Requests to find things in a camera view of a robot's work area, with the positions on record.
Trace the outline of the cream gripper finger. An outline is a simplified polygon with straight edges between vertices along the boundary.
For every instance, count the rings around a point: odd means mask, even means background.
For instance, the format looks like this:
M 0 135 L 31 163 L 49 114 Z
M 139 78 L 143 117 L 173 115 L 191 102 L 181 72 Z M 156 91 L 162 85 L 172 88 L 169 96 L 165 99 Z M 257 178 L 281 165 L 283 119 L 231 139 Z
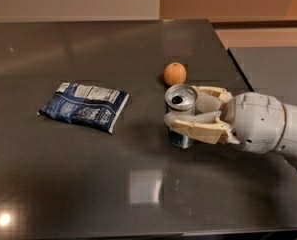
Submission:
M 194 86 L 194 89 L 197 92 L 196 114 L 221 113 L 233 98 L 229 91 L 221 87 Z
M 232 133 L 230 124 L 220 119 L 221 113 L 193 115 L 188 121 L 176 119 L 175 125 L 192 139 L 208 144 L 237 144 L 241 141 Z

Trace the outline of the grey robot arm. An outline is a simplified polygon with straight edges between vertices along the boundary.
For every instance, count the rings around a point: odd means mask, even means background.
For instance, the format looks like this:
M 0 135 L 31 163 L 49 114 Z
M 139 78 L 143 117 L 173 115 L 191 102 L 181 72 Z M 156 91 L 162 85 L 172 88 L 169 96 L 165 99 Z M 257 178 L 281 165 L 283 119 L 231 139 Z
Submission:
M 274 152 L 297 169 L 297 106 L 273 96 L 224 88 L 177 84 L 165 93 L 169 130 L 208 144 L 244 152 Z

